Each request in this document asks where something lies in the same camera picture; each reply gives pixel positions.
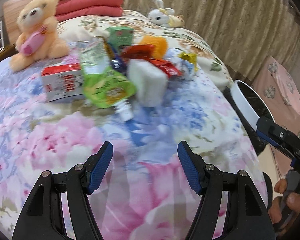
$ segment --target yellow packet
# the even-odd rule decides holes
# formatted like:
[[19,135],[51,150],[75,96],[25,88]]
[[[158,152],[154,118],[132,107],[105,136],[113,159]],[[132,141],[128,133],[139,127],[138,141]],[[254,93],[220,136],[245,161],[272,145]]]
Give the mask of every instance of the yellow packet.
[[186,60],[191,64],[194,64],[194,72],[197,72],[199,70],[197,66],[197,54],[182,52],[180,53],[179,58]]

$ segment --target beige curtain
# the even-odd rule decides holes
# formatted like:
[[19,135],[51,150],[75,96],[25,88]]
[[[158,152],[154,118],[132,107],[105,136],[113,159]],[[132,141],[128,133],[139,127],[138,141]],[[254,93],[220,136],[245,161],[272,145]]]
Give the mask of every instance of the beige curtain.
[[[300,47],[300,17],[289,0],[163,0],[182,14],[227,65],[250,83],[266,56],[290,70]],[[154,0],[125,0],[125,9],[147,14]]]

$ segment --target floral bedspread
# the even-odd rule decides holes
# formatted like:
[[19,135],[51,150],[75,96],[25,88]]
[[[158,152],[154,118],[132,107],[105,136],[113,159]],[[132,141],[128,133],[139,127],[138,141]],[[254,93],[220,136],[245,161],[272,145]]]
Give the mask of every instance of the floral bedspread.
[[[44,170],[68,171],[111,141],[114,157],[90,204],[104,239],[184,239],[200,197],[190,189],[176,155],[177,144],[220,170],[246,170],[266,202],[258,159],[236,113],[200,70],[194,81],[169,89],[162,106],[142,108],[120,121],[112,109],[96,109],[82,96],[46,103],[41,61],[19,73],[0,62],[0,229],[11,238],[34,183]],[[62,63],[77,61],[75,49]],[[74,238],[66,194],[68,236]],[[226,193],[215,237],[226,213]]]

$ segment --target wooden headboard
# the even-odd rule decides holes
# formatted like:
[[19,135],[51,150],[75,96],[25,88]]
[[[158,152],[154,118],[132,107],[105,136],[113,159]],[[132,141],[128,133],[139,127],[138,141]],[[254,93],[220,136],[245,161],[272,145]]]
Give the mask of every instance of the wooden headboard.
[[4,21],[10,44],[14,44],[21,34],[17,25],[20,11],[32,0],[9,0],[3,4]]

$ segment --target red snack packet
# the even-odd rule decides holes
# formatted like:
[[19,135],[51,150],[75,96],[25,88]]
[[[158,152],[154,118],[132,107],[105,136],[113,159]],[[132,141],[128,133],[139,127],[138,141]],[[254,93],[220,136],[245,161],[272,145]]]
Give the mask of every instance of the red snack packet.
[[182,76],[181,71],[179,71],[170,61],[164,59],[147,59],[151,64],[155,65],[157,68],[161,69],[164,73],[168,75],[168,78]]
[[122,50],[121,57],[125,60],[131,58],[148,60],[151,57],[153,51],[154,45],[151,44],[132,45]]

